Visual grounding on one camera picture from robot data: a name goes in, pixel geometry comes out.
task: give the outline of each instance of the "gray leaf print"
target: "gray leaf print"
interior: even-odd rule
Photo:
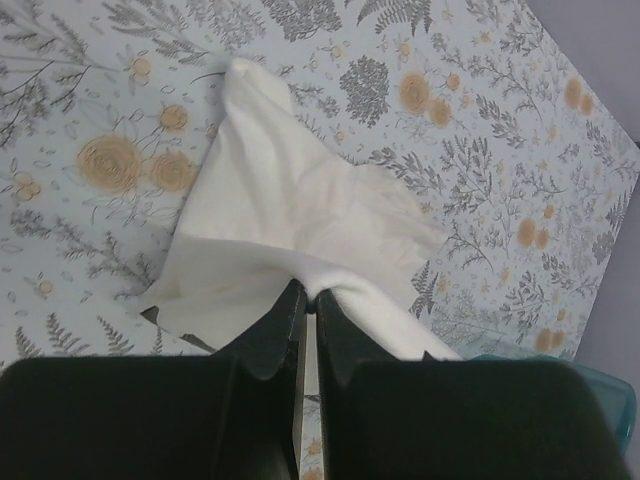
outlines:
[[[373,127],[389,111],[389,69],[382,62],[363,55],[349,62],[349,70],[340,77],[340,88],[347,92],[347,111],[353,120]]]
[[[42,349],[38,348],[33,341],[27,337],[22,327],[16,330],[16,348],[20,358],[39,357],[42,355]]]
[[[43,240],[52,238],[64,242],[64,247],[58,247],[58,256],[67,260],[80,258],[96,259],[89,262],[87,276],[96,278],[102,273],[128,278],[133,285],[128,290],[115,294],[114,299],[129,298],[139,295],[151,286],[154,276],[149,258],[142,252],[133,258],[124,258],[120,251],[118,240],[107,232],[102,245],[96,246],[84,240],[82,232],[76,225],[65,221],[62,217],[55,217],[52,225],[46,225],[41,214],[32,210],[15,210],[11,217],[11,226],[20,237],[38,237]]]
[[[593,256],[596,257],[598,265],[609,258],[609,255],[611,255],[611,252],[613,251],[613,244],[615,242],[616,239],[611,232],[606,232],[596,237],[596,241],[593,242],[591,251],[593,252]]]
[[[129,344],[129,340],[124,338],[124,336],[118,332],[115,328],[113,328],[109,322],[107,322],[102,317],[96,317],[102,328],[107,335],[107,339],[109,340],[109,355],[120,356],[126,355],[135,345]]]
[[[335,32],[342,28],[333,0],[262,0],[262,4],[290,42],[311,38],[318,30]]]
[[[67,332],[58,321],[55,313],[47,318],[47,333],[49,341],[57,355],[76,356],[89,348],[88,343],[81,343],[80,337],[74,337],[71,332]]]
[[[309,103],[315,101],[316,106],[324,112],[327,118],[333,118],[340,113],[340,107],[336,99],[330,95],[324,94],[324,88],[316,87],[310,84],[290,83],[289,91],[295,102],[303,107],[309,106]]]
[[[418,24],[422,22],[425,33],[431,26],[431,0],[366,0],[358,24],[369,15],[380,12],[376,23],[376,33],[394,23],[409,23],[411,34],[416,34]]]
[[[535,273],[527,270],[518,286],[512,288],[506,295],[509,302],[505,302],[500,311],[503,312],[503,319],[508,323],[513,317],[518,318],[519,336],[516,343],[522,343],[524,337],[531,328],[538,322],[542,307],[549,303],[542,286],[538,283]]]
[[[627,192],[624,192],[622,195],[618,197],[618,201],[611,207],[607,216],[605,217],[609,221],[609,225],[615,233],[618,233],[620,230],[620,226],[622,225],[622,220],[624,220],[624,214],[627,211],[627,206],[629,205],[629,197]]]

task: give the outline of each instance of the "orange flower print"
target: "orange flower print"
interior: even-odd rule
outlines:
[[[536,223],[532,218],[525,218],[518,227],[518,243],[522,248],[529,248],[536,239]]]
[[[551,330],[545,328],[536,337],[535,349],[537,352],[546,352],[551,346]]]
[[[302,480],[322,480],[324,475],[322,474],[322,470],[319,467],[316,467],[312,470],[307,470],[302,474]]]
[[[421,73],[409,73],[400,82],[400,102],[411,113],[423,114],[429,108],[429,84]]]
[[[576,77],[569,79],[564,89],[564,101],[567,106],[575,110],[580,105],[582,99],[582,84]]]
[[[551,217],[553,217],[555,211],[556,209],[553,205],[547,205],[547,207],[544,209],[544,218],[546,218],[547,220],[550,219]]]
[[[105,135],[87,143],[78,154],[78,166],[91,186],[124,193],[136,186],[142,173],[138,149],[125,137]]]
[[[502,285],[506,285],[507,283],[509,283],[509,278],[511,277],[511,272],[509,271],[508,268],[503,269],[500,272],[500,283]]]
[[[438,128],[446,128],[451,121],[451,107],[444,98],[438,98],[429,105],[429,117]]]
[[[167,192],[179,192],[191,186],[196,166],[182,152],[171,152],[154,159],[149,177],[157,187]]]
[[[182,132],[188,120],[189,114],[182,105],[165,107],[160,114],[160,126],[172,133]]]
[[[580,101],[580,111],[589,116],[593,112],[593,97],[591,95],[584,95]]]
[[[536,247],[540,250],[544,250],[549,245],[549,231],[546,228],[543,228],[536,235]]]
[[[451,73],[447,77],[447,88],[452,92],[455,92],[460,88],[460,76],[457,73]]]
[[[471,98],[471,95],[463,95],[462,98],[460,99],[460,108],[462,108],[463,110],[466,110],[471,106],[472,103],[473,103],[473,99]]]
[[[40,184],[27,172],[16,172],[13,176],[13,188],[16,197],[22,202],[33,200],[42,192]]]
[[[564,343],[565,333],[562,330],[553,332],[551,336],[551,348],[558,348]]]

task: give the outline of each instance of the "floral patterned surface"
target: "floral patterned surface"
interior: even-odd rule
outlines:
[[[573,356],[640,152],[522,0],[55,7],[0,0],[2,365],[202,352],[138,317],[136,297],[216,136],[233,56],[286,79],[318,138],[403,179],[449,230],[414,279],[425,324],[464,356]]]

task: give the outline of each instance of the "fern print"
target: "fern print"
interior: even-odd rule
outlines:
[[[42,349],[38,348],[33,341],[27,337],[22,327],[16,330],[16,349],[20,358],[39,357]]]
[[[413,313],[417,318],[420,318],[420,314],[424,310],[424,307],[427,307],[427,313],[431,315],[431,310],[435,305],[435,302],[433,301],[433,293],[436,286],[436,281],[438,280],[438,274],[436,273],[431,281],[429,281],[428,278],[429,262],[427,262],[422,272],[413,277],[413,279],[411,280],[411,283],[420,295],[418,296],[416,301],[413,302],[413,305],[411,306],[411,309],[409,311]]]
[[[133,347],[135,345],[130,344],[129,340],[124,338],[124,335],[113,328],[104,318],[98,316],[97,319],[100,325],[102,325],[102,328],[104,328],[105,333],[107,334],[107,339],[109,340],[109,355],[126,355],[131,350],[133,350]]]
[[[60,325],[55,313],[49,315],[46,325],[49,341],[55,354],[75,357],[89,348],[88,343],[79,344],[80,338],[74,337]]]
[[[366,0],[358,15],[358,24],[376,12],[379,12],[376,23],[378,34],[389,25],[398,23],[408,23],[414,36],[420,23],[425,33],[429,33],[431,0]]]
[[[151,348],[151,355],[161,355],[162,354],[162,329],[158,327],[156,332],[156,340],[153,342],[153,347]]]

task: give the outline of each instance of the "leaf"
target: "leaf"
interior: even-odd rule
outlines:
[[[149,214],[149,217],[154,218],[156,220],[168,220],[170,218],[175,217],[176,215],[178,215],[177,208],[164,207],[164,208],[159,208],[154,212],[151,212],[151,214]]]
[[[75,183],[79,187],[84,187],[84,180],[82,179],[82,174],[80,172],[80,168],[73,165],[69,167],[62,167],[62,173],[71,180],[71,182]]]
[[[78,100],[78,106],[84,116],[100,130],[113,130],[115,121],[113,111],[95,100]]]
[[[67,123],[64,126],[64,131],[71,140],[78,139],[78,132],[76,132],[76,127],[73,126],[71,123]]]
[[[129,120],[131,120],[132,122],[139,122],[143,118],[144,118],[144,110],[142,110],[141,108],[138,108],[136,109],[135,112],[131,114],[131,116],[129,117]]]
[[[12,243],[3,243],[2,245],[0,245],[0,250],[2,250],[4,253],[14,254],[14,253],[20,253],[24,249]]]
[[[114,132],[128,138],[132,142],[138,140],[138,126],[129,118],[122,117],[116,124]]]

